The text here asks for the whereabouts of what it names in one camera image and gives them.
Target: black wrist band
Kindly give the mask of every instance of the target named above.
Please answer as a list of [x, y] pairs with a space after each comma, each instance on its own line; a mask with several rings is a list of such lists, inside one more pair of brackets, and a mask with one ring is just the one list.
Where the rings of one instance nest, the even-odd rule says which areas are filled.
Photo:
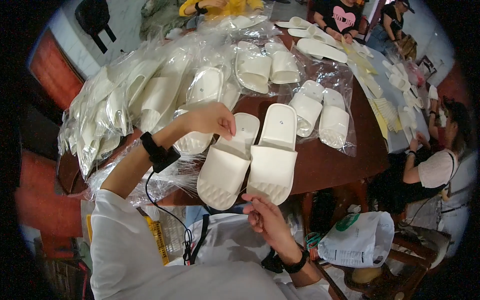
[[208, 9], [206, 9], [205, 7], [200, 8], [198, 6], [198, 3], [200, 2], [195, 3], [195, 9], [197, 10], [198, 14], [206, 14], [208, 12]]
[[180, 153], [173, 146], [168, 150], [165, 150], [162, 146], [157, 146], [149, 132], [142, 134], [140, 140], [142, 140], [142, 145], [150, 156], [149, 159], [153, 164], [153, 172], [155, 173], [161, 172], [180, 158]]

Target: person's right hand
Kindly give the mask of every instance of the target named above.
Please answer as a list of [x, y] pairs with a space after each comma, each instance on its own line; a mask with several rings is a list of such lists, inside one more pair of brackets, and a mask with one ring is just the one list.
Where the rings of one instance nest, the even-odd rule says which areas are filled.
[[226, 0], [203, 0], [202, 2], [202, 7], [213, 6], [218, 8], [224, 8], [228, 3]]
[[243, 194], [242, 199], [251, 203], [243, 209], [243, 213], [248, 215], [253, 230], [260, 233], [278, 255], [291, 257], [300, 253], [301, 257], [300, 249], [278, 206], [252, 194]]
[[410, 150], [416, 152], [419, 148], [419, 141], [414, 137], [410, 141]]
[[177, 119], [183, 123], [187, 133], [216, 133], [230, 141], [237, 132], [235, 117], [225, 104], [220, 102], [210, 102], [175, 118]]
[[417, 140], [420, 144], [422, 144], [424, 146], [428, 146], [428, 144], [429, 144], [429, 142], [427, 141], [427, 138], [421, 132], [417, 132]]
[[433, 110], [435, 113], [437, 112], [438, 100], [437, 99], [430, 99], [430, 110]]
[[332, 28], [327, 28], [327, 33], [331, 36], [333, 36], [334, 39], [337, 41], [342, 41], [342, 34], [339, 33], [338, 31], [333, 30]]

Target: wrist strap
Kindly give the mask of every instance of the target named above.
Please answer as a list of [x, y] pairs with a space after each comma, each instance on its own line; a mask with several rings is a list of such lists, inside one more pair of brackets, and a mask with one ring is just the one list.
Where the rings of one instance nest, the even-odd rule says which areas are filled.
[[153, 172], [155, 173], [160, 173], [180, 158], [180, 153], [173, 146], [168, 150], [165, 150], [162, 146], [157, 146], [149, 132], [142, 134], [140, 140], [142, 140], [142, 145], [150, 156], [149, 159], [153, 164]]

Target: black cable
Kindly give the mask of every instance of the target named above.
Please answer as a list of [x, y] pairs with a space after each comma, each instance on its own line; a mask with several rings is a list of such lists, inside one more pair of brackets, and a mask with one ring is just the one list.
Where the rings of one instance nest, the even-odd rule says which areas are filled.
[[163, 210], [167, 214], [169, 214], [172, 217], [174, 217], [175, 219], [177, 219], [177, 221], [179, 221], [183, 225], [183, 227], [185, 227], [185, 233], [183, 234], [183, 242], [185, 243], [185, 253], [183, 254], [183, 264], [186, 265], [187, 262], [190, 261], [190, 255], [192, 253], [192, 231], [190, 229], [188, 229], [185, 226], [185, 224], [179, 218], [177, 218], [176, 215], [172, 214], [171, 212], [169, 212], [165, 208], [162, 208], [162, 207], [158, 206], [157, 203], [153, 202], [152, 198], [150, 197], [150, 194], [148, 193], [148, 188], [147, 187], [148, 187], [148, 182], [150, 181], [150, 178], [152, 177], [152, 175], [154, 173], [155, 172], [152, 171], [152, 173], [150, 173], [150, 176], [148, 176], [147, 181], [145, 182], [145, 193], [147, 194], [148, 199], [150, 200], [150, 202], [153, 205], [155, 205], [158, 209]]

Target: white sleeve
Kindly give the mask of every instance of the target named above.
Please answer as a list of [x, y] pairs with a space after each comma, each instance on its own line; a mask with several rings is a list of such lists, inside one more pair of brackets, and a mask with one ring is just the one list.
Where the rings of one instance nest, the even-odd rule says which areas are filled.
[[446, 184], [452, 175], [452, 157], [440, 151], [419, 164], [420, 182], [424, 188], [436, 188]]
[[145, 218], [125, 199], [99, 190], [92, 213], [90, 279], [95, 299], [149, 281], [163, 262]]

